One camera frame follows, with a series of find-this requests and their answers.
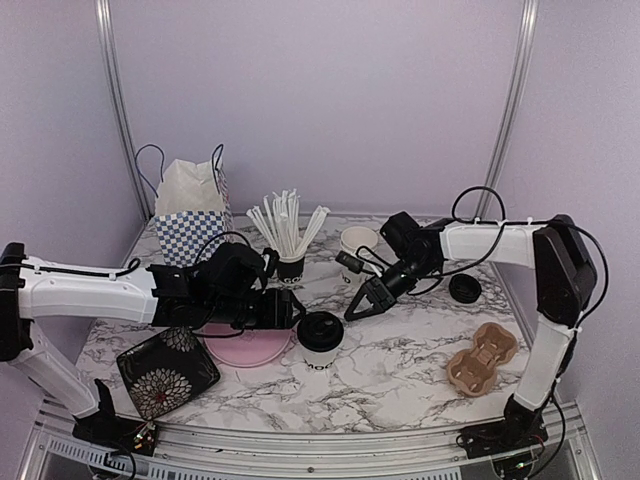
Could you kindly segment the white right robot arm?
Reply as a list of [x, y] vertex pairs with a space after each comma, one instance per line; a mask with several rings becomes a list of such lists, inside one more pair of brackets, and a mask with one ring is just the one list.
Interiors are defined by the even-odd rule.
[[505, 419], [495, 428], [502, 446], [519, 446], [534, 431], [533, 418], [551, 395], [596, 286], [585, 231], [565, 214], [527, 222], [444, 218], [421, 226], [400, 212], [383, 225], [381, 235], [397, 261], [359, 287], [344, 314], [348, 322], [385, 313], [419, 281], [446, 276], [447, 261], [489, 261], [534, 271], [536, 335], [524, 374], [505, 406]]

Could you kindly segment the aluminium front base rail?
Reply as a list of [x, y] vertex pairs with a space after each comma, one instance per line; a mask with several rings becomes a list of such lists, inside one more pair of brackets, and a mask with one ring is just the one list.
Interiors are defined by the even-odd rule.
[[470, 457], [461, 426], [367, 433], [234, 431], [163, 422], [152, 455], [116, 456], [72, 435], [73, 420], [45, 399], [21, 479], [599, 479], [574, 403], [548, 408], [548, 437], [525, 448]]

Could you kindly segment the right aluminium frame post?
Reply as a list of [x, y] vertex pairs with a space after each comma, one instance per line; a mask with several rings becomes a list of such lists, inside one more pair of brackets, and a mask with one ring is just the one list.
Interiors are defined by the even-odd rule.
[[534, 45], [539, 5], [540, 2], [538, 0], [522, 1], [521, 20], [517, 35], [512, 73], [496, 141], [484, 181], [484, 185], [493, 190], [497, 189], [502, 170], [506, 164], [509, 143], [525, 91]]

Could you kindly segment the stack of white paper cups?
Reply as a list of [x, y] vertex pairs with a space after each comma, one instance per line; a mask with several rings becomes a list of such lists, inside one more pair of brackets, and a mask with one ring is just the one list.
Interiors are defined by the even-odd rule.
[[[375, 250], [378, 244], [378, 234], [367, 227], [351, 226], [341, 233], [340, 247], [342, 251], [356, 257], [356, 250], [361, 246], [367, 246]], [[350, 287], [359, 287], [366, 279], [368, 272], [374, 272], [376, 268], [365, 262], [361, 273], [351, 272], [347, 267], [342, 269], [342, 279]]]

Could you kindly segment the aluminium frame post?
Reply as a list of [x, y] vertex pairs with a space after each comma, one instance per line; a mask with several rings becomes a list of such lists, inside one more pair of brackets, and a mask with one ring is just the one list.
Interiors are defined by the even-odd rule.
[[484, 185], [493, 190], [497, 189], [502, 170], [506, 164], [509, 143], [525, 91], [534, 45], [539, 5], [540, 2], [538, 0], [522, 1], [521, 20], [517, 35], [512, 73], [496, 141], [484, 181]]
[[127, 115], [124, 92], [122, 89], [117, 48], [112, 24], [111, 5], [108, 0], [95, 0], [95, 12], [99, 41], [102, 49], [103, 64], [115, 116], [116, 127], [121, 142], [128, 174], [133, 186], [134, 196], [144, 223], [151, 217], [151, 205], [145, 193], [135, 165], [135, 149]]

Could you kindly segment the white paper coffee cup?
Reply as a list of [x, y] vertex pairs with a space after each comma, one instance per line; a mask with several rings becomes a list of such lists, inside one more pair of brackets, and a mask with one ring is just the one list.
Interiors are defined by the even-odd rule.
[[301, 354], [304, 364], [314, 372], [330, 369], [338, 356], [340, 342], [301, 342]]

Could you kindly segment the left aluminium frame post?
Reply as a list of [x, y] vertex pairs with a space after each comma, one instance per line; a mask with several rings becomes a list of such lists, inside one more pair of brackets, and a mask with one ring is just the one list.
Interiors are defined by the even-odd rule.
[[115, 116], [116, 127], [121, 142], [128, 174], [133, 186], [134, 196], [144, 223], [151, 217], [151, 205], [145, 193], [135, 165], [135, 149], [127, 115], [124, 92], [122, 89], [117, 48], [112, 24], [111, 5], [108, 0], [95, 0], [95, 12], [99, 41], [102, 49], [103, 64]]

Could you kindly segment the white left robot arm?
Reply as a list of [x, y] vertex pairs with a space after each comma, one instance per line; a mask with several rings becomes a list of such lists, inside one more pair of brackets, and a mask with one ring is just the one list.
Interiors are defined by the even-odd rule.
[[123, 270], [71, 266], [29, 256], [21, 243], [1, 253], [1, 359], [67, 408], [106, 445], [125, 438], [109, 388], [90, 381], [52, 346], [35, 321], [109, 318], [153, 327], [199, 330], [209, 323], [237, 331], [289, 330], [306, 310], [290, 289], [270, 288], [278, 254], [222, 243], [191, 266], [133, 260]]

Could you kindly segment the pink round plate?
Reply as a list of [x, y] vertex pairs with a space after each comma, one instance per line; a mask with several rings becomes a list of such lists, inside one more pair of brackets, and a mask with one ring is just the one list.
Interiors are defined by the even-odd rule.
[[239, 330], [229, 325], [208, 324], [202, 333], [211, 355], [222, 364], [256, 368], [279, 357], [288, 347], [291, 330]]

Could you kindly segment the black cup holding straws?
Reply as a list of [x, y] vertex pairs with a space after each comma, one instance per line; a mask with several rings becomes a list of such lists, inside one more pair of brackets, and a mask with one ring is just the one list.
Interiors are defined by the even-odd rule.
[[305, 254], [280, 258], [276, 268], [277, 280], [286, 286], [300, 283], [304, 273]]

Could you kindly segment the blue checkered paper bag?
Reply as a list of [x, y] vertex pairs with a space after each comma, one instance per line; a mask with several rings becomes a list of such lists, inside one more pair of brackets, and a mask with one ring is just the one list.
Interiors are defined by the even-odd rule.
[[[160, 154], [157, 184], [140, 166], [139, 158], [148, 149]], [[169, 266], [188, 267], [210, 256], [222, 241], [220, 234], [233, 229], [223, 152], [224, 145], [219, 144], [206, 162], [175, 159], [166, 163], [159, 146], [146, 144], [134, 156], [137, 173], [155, 198], [153, 223]]]

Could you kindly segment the brown cardboard cup carrier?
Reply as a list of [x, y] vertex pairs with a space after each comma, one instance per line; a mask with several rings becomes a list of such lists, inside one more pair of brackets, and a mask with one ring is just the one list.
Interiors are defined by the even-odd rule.
[[449, 382], [468, 397], [486, 395], [495, 385], [497, 368], [518, 351], [513, 334], [497, 323], [487, 322], [474, 334], [472, 346], [457, 352], [446, 367]]

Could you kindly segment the stack of black lids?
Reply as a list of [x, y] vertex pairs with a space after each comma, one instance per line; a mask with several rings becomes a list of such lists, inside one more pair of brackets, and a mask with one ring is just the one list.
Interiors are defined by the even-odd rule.
[[480, 282], [467, 274], [456, 274], [451, 277], [448, 290], [450, 296], [462, 304], [475, 303], [482, 294]]

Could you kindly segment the black floral square plate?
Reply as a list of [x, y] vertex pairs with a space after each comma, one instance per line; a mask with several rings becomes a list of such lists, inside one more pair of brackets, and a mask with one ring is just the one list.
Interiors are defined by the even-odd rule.
[[116, 363], [139, 416], [155, 420], [219, 382], [221, 375], [187, 327], [171, 327], [120, 354]]

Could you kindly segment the bundle of wrapped white straws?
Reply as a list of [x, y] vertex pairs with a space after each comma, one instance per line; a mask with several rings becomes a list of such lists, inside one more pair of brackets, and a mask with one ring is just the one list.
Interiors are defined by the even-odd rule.
[[331, 210], [317, 206], [306, 228], [301, 230], [300, 196], [296, 189], [273, 192], [263, 197], [261, 205], [249, 208], [246, 216], [253, 222], [268, 246], [281, 258], [293, 259], [305, 254]]

